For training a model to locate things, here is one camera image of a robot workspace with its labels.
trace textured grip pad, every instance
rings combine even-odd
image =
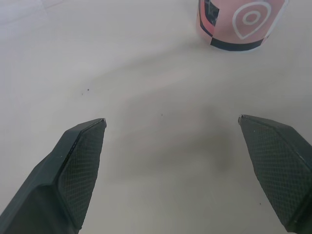
[[[98,176],[103,135],[101,125],[82,133],[58,179],[58,190],[78,229],[83,225]]]
[[[258,117],[239,123],[254,172],[288,232],[312,233],[312,147],[292,127]]]

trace white table surface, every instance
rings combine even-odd
[[[65,0],[0,40],[0,212],[65,130],[105,117],[81,234],[286,233],[237,118],[312,142],[312,2],[291,1],[250,53],[201,41],[196,5]]]

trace location pin icon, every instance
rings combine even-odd
[[[249,7],[252,7],[252,6],[255,6],[255,5],[261,5],[261,6],[264,6],[266,9],[267,9],[267,12],[266,12],[266,16],[264,17],[263,21],[256,27],[256,28],[252,28],[252,25],[256,24],[259,22],[259,20],[261,19],[261,16],[263,13],[261,13],[260,11],[257,11],[257,10],[251,10],[247,13],[244,14],[243,16],[243,24],[240,24],[241,25],[241,28],[242,27],[248,27],[250,28],[250,32],[243,34],[243,32],[240,32],[240,29],[238,29],[238,25],[240,22],[237,22],[238,18],[238,14],[243,11],[244,9],[246,8],[249,8]],[[268,20],[268,18],[270,17],[271,15],[271,12],[272,12],[272,7],[271,5],[268,3],[268,2],[264,2],[264,1],[256,1],[256,2],[250,2],[250,3],[247,3],[241,7],[239,7],[235,13],[234,13],[234,16],[233,16],[233,29],[236,33],[236,35],[241,39],[246,39],[247,37],[251,36],[252,34],[254,34],[255,32],[257,32],[265,23],[266,21]],[[248,17],[249,16],[252,16],[252,15],[255,15],[256,18],[252,21],[249,21],[248,20]]]

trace pink cup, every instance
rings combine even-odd
[[[229,51],[262,45],[289,0],[199,0],[196,27],[210,45]]]

